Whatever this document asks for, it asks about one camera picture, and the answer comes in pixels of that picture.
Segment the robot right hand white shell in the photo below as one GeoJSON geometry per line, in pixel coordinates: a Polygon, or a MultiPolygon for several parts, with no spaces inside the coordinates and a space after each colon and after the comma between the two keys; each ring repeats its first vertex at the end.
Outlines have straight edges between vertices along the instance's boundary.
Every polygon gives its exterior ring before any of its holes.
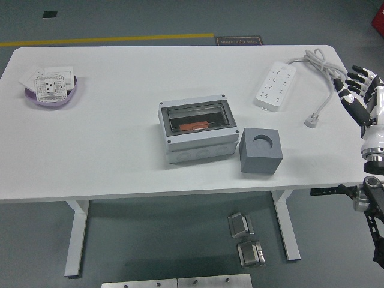
{"type": "Polygon", "coordinates": [[[348,79],[334,79],[341,104],[361,127],[364,158],[383,152],[383,80],[378,74],[354,65],[348,79]]]}

